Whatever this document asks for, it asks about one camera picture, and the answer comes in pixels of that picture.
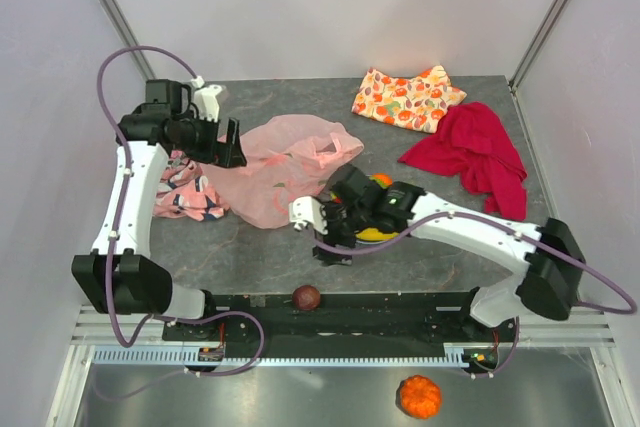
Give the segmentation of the orange fake orange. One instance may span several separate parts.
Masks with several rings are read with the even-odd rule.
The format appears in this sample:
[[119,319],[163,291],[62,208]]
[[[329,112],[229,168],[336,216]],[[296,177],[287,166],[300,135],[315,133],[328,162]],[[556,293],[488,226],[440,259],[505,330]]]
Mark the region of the orange fake orange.
[[388,188],[393,183],[392,178],[384,173],[373,174],[371,178],[383,188]]

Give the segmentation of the pink translucent plastic bag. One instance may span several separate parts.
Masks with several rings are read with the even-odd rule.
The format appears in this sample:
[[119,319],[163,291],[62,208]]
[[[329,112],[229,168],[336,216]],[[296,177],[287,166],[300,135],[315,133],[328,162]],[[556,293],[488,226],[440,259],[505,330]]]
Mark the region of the pink translucent plastic bag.
[[276,116],[243,134],[240,143],[246,166],[202,170],[222,204],[260,229],[287,225],[292,201],[320,193],[364,149],[342,124],[308,114]]

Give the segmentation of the dark purple fake fruit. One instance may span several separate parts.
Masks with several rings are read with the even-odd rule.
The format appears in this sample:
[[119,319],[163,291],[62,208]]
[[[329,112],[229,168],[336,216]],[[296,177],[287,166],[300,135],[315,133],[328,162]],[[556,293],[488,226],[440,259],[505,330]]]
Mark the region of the dark purple fake fruit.
[[320,306],[321,293],[312,285],[302,285],[292,293],[292,302],[300,311],[312,311]]

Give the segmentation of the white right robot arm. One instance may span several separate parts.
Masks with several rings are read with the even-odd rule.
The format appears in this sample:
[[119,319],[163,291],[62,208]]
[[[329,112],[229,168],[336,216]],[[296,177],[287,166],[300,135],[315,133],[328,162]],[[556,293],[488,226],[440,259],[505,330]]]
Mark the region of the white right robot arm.
[[356,255],[412,237],[456,247],[509,270],[507,278],[469,294],[457,318],[469,340],[481,340],[527,312],[565,321],[578,302],[585,258],[568,225],[555,218],[542,225],[496,218],[347,164],[332,174],[321,194],[294,200],[289,219],[297,230],[313,229],[314,255],[328,265],[346,265]]

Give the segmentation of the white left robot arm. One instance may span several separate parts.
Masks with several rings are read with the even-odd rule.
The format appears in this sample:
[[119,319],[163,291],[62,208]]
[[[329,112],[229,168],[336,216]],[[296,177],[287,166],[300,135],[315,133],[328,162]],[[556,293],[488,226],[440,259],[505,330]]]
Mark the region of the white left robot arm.
[[172,152],[222,168],[247,161],[239,122],[230,119],[219,132],[225,87],[196,78],[187,84],[152,80],[145,100],[117,126],[117,168],[102,227],[87,254],[74,257],[71,272],[101,314],[151,314],[185,318],[185,329],[208,340],[219,329],[218,314],[207,308],[203,290],[176,284],[150,258],[150,227],[156,192]]

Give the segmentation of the yellow fake mango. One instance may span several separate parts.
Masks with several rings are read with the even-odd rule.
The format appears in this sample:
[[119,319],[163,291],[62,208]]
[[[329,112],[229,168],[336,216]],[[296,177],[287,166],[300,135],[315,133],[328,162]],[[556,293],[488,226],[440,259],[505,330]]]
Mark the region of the yellow fake mango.
[[369,227],[356,234],[356,240],[362,243],[386,242],[398,235],[397,232],[385,233],[377,228]]

